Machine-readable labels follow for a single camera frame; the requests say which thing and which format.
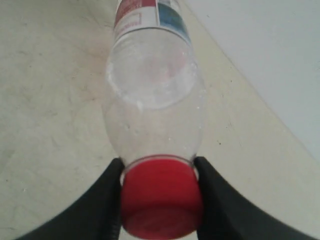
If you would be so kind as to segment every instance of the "plastic bottle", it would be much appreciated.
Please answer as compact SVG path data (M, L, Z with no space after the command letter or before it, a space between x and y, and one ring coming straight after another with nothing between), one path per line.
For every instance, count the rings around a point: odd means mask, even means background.
M123 227L142 239L176 239L200 224L192 160L206 91L176 0L122 0L106 69L103 114L126 168Z

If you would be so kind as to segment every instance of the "white wall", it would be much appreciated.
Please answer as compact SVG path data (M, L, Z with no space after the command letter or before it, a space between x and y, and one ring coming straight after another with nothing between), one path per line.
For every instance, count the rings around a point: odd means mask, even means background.
M269 107L320 161L320 0L186 2Z

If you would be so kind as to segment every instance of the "red bottle cap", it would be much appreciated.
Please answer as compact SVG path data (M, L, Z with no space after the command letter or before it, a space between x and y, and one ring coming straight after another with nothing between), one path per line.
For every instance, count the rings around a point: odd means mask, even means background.
M195 231L203 202L194 170L170 157L148 159L125 175L121 217L131 235L148 240L171 240Z

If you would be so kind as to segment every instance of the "tiled floor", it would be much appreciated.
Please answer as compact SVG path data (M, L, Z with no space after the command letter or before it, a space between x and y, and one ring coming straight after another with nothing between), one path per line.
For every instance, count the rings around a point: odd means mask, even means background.
M0 2L1 240L58 214L116 156L101 113L116 6L116 0ZM182 11L208 90L199 155L265 211L320 237L318 163L184 4Z

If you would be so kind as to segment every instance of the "bottle label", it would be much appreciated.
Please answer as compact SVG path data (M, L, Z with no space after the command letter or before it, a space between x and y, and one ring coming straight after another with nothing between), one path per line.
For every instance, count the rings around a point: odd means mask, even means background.
M177 0L121 0L115 17L115 41L129 32L146 28L171 31L190 43Z

